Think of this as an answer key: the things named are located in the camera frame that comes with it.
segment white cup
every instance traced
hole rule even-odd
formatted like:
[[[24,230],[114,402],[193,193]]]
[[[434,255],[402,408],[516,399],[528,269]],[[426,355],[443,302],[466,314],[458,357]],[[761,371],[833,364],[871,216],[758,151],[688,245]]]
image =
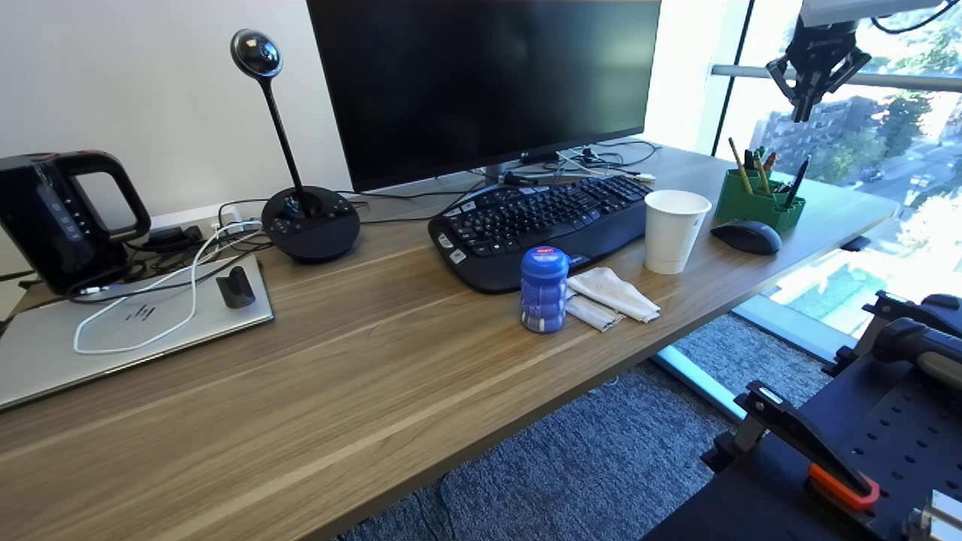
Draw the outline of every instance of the white cup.
[[[655,188],[645,204],[645,263],[655,274],[683,274],[713,202],[699,193]]]

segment computer monitor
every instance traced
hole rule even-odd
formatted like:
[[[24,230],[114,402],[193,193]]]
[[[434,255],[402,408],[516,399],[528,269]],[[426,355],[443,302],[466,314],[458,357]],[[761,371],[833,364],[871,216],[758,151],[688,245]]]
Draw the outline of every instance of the computer monitor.
[[[359,193],[645,133],[661,0],[308,0]]]

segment kettle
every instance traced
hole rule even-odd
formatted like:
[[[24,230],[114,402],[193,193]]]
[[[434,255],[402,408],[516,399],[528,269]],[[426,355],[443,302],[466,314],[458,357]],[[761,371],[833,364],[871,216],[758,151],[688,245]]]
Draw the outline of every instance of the kettle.
[[[85,183],[113,176],[134,223],[113,225]],[[110,152],[24,152],[0,160],[0,225],[54,293],[131,274],[126,239],[151,230],[151,212]]]

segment green pencil holder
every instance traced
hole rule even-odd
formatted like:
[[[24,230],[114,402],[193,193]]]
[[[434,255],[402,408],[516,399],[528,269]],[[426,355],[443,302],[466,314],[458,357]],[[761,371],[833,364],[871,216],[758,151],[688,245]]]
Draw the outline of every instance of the green pencil holder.
[[[785,234],[799,223],[804,211],[806,198],[794,198],[788,204],[785,183],[774,183],[761,172],[745,172],[744,176],[741,168],[732,168],[720,196],[717,223],[755,219]]]

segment black keyboard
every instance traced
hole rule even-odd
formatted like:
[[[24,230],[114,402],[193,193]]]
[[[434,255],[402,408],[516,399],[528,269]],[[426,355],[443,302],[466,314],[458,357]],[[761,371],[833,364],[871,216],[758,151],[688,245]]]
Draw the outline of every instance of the black keyboard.
[[[583,268],[645,234],[645,196],[632,176],[557,180],[479,188],[426,223],[447,268],[479,291],[514,291],[536,242]]]

